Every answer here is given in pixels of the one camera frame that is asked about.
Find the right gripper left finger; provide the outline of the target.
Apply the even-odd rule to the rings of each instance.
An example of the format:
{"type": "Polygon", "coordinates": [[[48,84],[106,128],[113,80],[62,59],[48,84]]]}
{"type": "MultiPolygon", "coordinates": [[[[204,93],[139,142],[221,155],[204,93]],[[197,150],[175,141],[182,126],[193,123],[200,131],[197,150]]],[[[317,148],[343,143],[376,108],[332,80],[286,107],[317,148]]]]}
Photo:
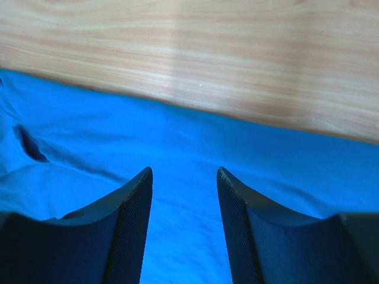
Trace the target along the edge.
{"type": "Polygon", "coordinates": [[[1,213],[2,283],[139,283],[153,172],[65,215],[1,213]]]}

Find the blue t-shirt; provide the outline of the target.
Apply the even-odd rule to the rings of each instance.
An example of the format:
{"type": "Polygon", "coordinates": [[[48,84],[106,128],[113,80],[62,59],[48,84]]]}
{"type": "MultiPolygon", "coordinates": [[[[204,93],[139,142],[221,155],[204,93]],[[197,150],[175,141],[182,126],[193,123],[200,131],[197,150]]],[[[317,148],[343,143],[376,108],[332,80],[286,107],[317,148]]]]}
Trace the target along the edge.
{"type": "Polygon", "coordinates": [[[378,147],[1,70],[1,209],[60,218],[153,170],[142,283],[230,283],[216,189],[318,218],[378,210],[378,147]]]}

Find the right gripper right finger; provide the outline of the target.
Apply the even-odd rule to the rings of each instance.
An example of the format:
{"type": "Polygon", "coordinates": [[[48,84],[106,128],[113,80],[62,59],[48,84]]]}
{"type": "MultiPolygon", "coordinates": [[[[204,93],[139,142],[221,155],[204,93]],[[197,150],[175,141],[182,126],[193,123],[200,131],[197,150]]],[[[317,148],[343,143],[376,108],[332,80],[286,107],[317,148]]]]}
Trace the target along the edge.
{"type": "Polygon", "coordinates": [[[313,218],[223,167],[217,193],[233,283],[378,282],[378,214],[313,218]]]}

